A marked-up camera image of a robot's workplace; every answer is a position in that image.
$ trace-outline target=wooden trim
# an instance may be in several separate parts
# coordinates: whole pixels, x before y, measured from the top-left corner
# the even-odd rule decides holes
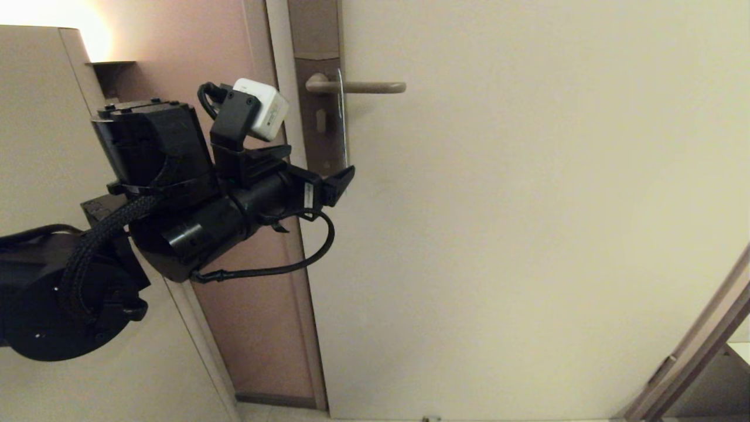
[[[83,45],[81,33],[78,29],[58,28],[58,35],[83,94],[88,113],[96,114],[99,108],[104,107],[104,95],[96,76],[93,75],[94,70],[88,66],[89,54]]]
[[[750,244],[730,271],[671,356],[669,369],[661,370],[628,407],[629,421],[658,420],[750,314]]]
[[[283,132],[286,136],[286,143],[292,146],[290,162],[296,166],[307,168],[287,0],[244,0],[243,6],[253,57],[259,66],[265,63],[273,63],[271,72],[275,72],[274,82],[282,96],[289,101],[290,109],[284,120]],[[251,31],[251,27],[262,29],[262,31]],[[258,36],[260,32],[267,34],[267,36]],[[290,233],[285,237],[287,256],[290,262],[300,261],[304,258],[302,256],[304,246],[302,246],[301,228],[299,223],[292,224],[288,228]],[[320,362],[320,348],[307,271],[295,271],[291,273],[291,278],[296,311],[300,321],[300,332],[310,373],[310,385],[313,388],[314,405],[312,408],[326,410],[328,408],[326,385],[323,379],[323,366]],[[289,405],[310,407],[307,405]]]
[[[167,281],[167,279],[163,280],[229,418],[232,422],[242,422],[237,410],[237,400],[234,397],[234,387],[230,374],[224,366],[219,347],[214,341],[213,334],[211,334],[209,323],[198,303],[193,286],[190,282],[174,283]]]
[[[296,408],[317,408],[314,398],[278,396],[276,394],[237,393],[237,401],[259,405],[286,406]]]

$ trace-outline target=label sticker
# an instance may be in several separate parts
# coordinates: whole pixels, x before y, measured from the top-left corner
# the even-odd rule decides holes
[[[312,208],[313,204],[315,203],[315,189],[312,183],[305,183],[304,186],[304,207]]]

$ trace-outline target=braided cable sleeve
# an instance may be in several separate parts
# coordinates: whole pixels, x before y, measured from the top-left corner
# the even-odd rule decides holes
[[[83,301],[83,281],[99,248],[112,239],[128,223],[150,213],[162,200],[161,195],[139,197],[115,210],[91,230],[86,231],[73,254],[68,258],[60,280],[58,301],[69,315],[91,322],[92,310]]]

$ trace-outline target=white camera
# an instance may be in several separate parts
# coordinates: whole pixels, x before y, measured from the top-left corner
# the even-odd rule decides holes
[[[237,79],[232,89],[252,95],[260,101],[260,112],[250,128],[250,135],[264,140],[276,138],[289,111],[289,102],[273,86],[254,80]]]

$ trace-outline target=black cable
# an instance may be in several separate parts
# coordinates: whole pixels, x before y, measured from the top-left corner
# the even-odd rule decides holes
[[[58,301],[69,315],[84,321],[95,319],[83,302],[83,282],[96,252],[110,241],[125,225],[149,214],[162,200],[161,195],[143,196],[116,209],[81,237],[73,254],[68,258],[60,280]]]
[[[198,102],[200,102],[200,105],[208,116],[211,117],[212,120],[216,120],[218,113],[216,113],[216,110],[208,103],[209,99],[206,97],[206,90],[210,88],[209,84],[213,85],[212,83],[207,82],[198,87]]]
[[[13,245],[21,242],[28,242],[29,240],[36,239],[37,237],[45,236],[47,234],[53,234],[58,232],[66,232],[71,234],[81,234],[83,231],[77,229],[71,225],[46,225],[42,227],[32,228],[27,231],[20,233],[8,234],[7,236],[0,237],[0,246]]]
[[[301,216],[303,214],[313,214],[315,216],[319,216],[320,218],[324,219],[325,223],[328,225],[328,236],[325,238],[325,242],[323,243],[323,246],[320,246],[320,249],[318,249],[318,251],[312,254],[309,258],[305,258],[302,261],[299,261],[297,263],[284,265],[282,267],[257,268],[257,269],[252,269],[252,270],[239,270],[239,271],[218,270],[218,271],[213,271],[213,272],[206,273],[206,274],[200,274],[197,271],[193,271],[193,275],[191,279],[194,282],[205,284],[205,283],[213,282],[213,281],[222,282],[224,280],[243,279],[246,277],[275,276],[277,274],[291,273],[292,271],[300,270],[314,263],[315,261],[318,261],[320,258],[323,257],[323,255],[326,254],[326,252],[329,251],[329,249],[331,248],[331,245],[333,245],[334,236],[336,235],[336,230],[334,229],[333,222],[323,211],[319,211],[317,209],[312,209],[312,208],[301,208],[301,209],[296,209],[294,211],[290,211],[288,213],[280,214],[279,216],[269,217],[267,219],[267,222],[273,224],[287,217]]]

